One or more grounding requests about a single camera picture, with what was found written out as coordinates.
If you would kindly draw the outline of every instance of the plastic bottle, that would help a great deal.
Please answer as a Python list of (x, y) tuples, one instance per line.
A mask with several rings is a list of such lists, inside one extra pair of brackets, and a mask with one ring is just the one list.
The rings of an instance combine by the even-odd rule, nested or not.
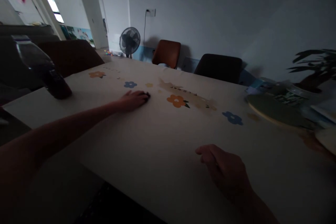
[(22, 62), (39, 78), (49, 93), (56, 99), (65, 99), (72, 94), (71, 89), (56, 72), (53, 61), (28, 36), (13, 35)]

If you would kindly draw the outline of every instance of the white tabletop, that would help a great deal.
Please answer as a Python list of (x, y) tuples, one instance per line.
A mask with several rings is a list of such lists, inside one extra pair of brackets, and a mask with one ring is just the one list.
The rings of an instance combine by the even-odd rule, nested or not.
[[(90, 78), (96, 71), (105, 75)], [(165, 222), (239, 221), (194, 153), (210, 143), (241, 156), (253, 188), (280, 222), (325, 223), (332, 218), (335, 164), (309, 150), (297, 134), (248, 116), (255, 112), (244, 102), (244, 86), (126, 58), (66, 81), (73, 91), (66, 100), (54, 99), (43, 88), (4, 109), (37, 128), (116, 100), (129, 90), (148, 91), (152, 97), (147, 104), (107, 118), (68, 151)], [(131, 81), (137, 86), (124, 87)], [(167, 100), (171, 95), (188, 103), (175, 107)], [(230, 123), (222, 115), (227, 111), (243, 125), (239, 120)]]

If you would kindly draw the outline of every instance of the chair backrest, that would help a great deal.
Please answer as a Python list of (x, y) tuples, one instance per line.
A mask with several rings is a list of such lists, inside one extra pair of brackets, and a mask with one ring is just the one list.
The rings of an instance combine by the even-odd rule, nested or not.
[(217, 54), (204, 54), (195, 74), (238, 84), (243, 61), (240, 58)]
[(169, 40), (160, 40), (154, 52), (152, 63), (156, 65), (165, 63), (170, 68), (175, 69), (179, 60), (180, 50), (181, 43)]
[(64, 78), (104, 64), (86, 40), (46, 42), (38, 46), (52, 59), (56, 71)]

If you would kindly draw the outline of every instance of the blue flower print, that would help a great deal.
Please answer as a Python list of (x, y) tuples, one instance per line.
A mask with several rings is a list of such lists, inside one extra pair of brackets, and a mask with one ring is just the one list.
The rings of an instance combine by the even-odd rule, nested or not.
[(134, 82), (125, 82), (124, 87), (125, 88), (134, 88), (135, 86), (137, 86), (138, 84), (134, 83)]
[(226, 116), (227, 117), (227, 120), (232, 123), (232, 124), (239, 124), (239, 125), (243, 125), (243, 122), (242, 122), (242, 119), (237, 116), (237, 115), (234, 115), (232, 114), (231, 112), (229, 111), (226, 111), (225, 113), (223, 112), (222, 113), (223, 116)]

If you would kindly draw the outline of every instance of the power cord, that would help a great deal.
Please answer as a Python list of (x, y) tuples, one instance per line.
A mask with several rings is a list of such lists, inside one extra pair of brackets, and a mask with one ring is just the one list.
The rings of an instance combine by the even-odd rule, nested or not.
[(145, 31), (146, 31), (146, 17), (147, 17), (147, 12), (149, 12), (149, 10), (147, 9), (146, 10), (146, 12), (145, 12), (145, 28), (143, 29), (144, 31), (143, 31), (143, 57), (142, 57), (142, 60), (144, 60), (143, 58), (144, 58), (144, 56), (145, 56)]

